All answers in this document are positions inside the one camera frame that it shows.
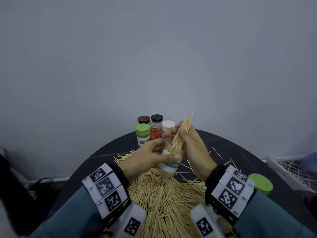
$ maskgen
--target green lid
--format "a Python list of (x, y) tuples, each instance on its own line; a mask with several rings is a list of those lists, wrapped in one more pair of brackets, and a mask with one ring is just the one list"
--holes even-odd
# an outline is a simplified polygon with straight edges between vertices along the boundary
[(264, 195), (267, 196), (272, 191), (273, 184), (268, 180), (268, 178), (260, 174), (251, 174), (249, 175), (249, 178), (254, 181), (254, 188)]
[(150, 126), (146, 123), (141, 123), (135, 127), (135, 131), (138, 136), (147, 136), (150, 133)]

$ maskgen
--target left hand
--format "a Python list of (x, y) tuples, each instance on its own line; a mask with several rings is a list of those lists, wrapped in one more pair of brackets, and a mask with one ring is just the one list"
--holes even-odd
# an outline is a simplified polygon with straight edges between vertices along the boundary
[(163, 150), (167, 142), (167, 140), (162, 138), (148, 141), (130, 157), (118, 164), (130, 183), (150, 168), (155, 168), (159, 163), (172, 163), (180, 160), (180, 155), (158, 155), (153, 153)]

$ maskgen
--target black table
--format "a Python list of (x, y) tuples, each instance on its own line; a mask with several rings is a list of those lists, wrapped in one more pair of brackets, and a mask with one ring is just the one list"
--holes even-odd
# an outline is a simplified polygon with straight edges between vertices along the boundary
[[(208, 151), (211, 151), (210, 156), (217, 164), (225, 164), (230, 161), (231, 158), (237, 168), (239, 170), (240, 168), (242, 169), (243, 174), (248, 176), (252, 173), (258, 173), (267, 177), (273, 184), (273, 191), (268, 197), (280, 205), (296, 220), (317, 234), (317, 222), (312, 214), (295, 192), (287, 185), (287, 183), (271, 168), (269, 168), (256, 156), (233, 142), (205, 131), (197, 131), (200, 137), (204, 140)], [(53, 204), (49, 217), (61, 208), (61, 206), (81, 187), (81, 181), (85, 177), (90, 175), (103, 163), (114, 163), (113, 156), (116, 157), (118, 156), (117, 154), (125, 154), (130, 150), (136, 150), (137, 148), (138, 144), (136, 133), (132, 132), (111, 141), (96, 151), (83, 164), (81, 164), (81, 166), (69, 178), (68, 182), (63, 187)], [(213, 148), (215, 148), (223, 160), (216, 154)], [(186, 158), (182, 160), (182, 163), (189, 166)], [(182, 174), (184, 178), (187, 180), (196, 179), (196, 176), (191, 172), (191, 170), (182, 165), (179, 166), (178, 171), (190, 171), (189, 173)], [(183, 181), (179, 175), (175, 175), (174, 177), (180, 182)]]

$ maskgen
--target teal sleeve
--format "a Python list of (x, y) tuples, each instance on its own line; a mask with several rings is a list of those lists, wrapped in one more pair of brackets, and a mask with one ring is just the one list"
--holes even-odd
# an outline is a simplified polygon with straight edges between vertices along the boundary
[(44, 221), (29, 238), (82, 237), (103, 227), (98, 209), (84, 187), (48, 220)]
[(237, 238), (316, 238), (280, 206), (256, 192), (233, 227)]

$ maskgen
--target brown lid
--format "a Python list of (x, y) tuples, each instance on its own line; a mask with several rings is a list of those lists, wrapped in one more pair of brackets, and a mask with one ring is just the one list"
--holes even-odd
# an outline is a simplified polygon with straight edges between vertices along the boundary
[(138, 122), (139, 123), (149, 123), (150, 122), (150, 117), (149, 116), (140, 116), (138, 117)]

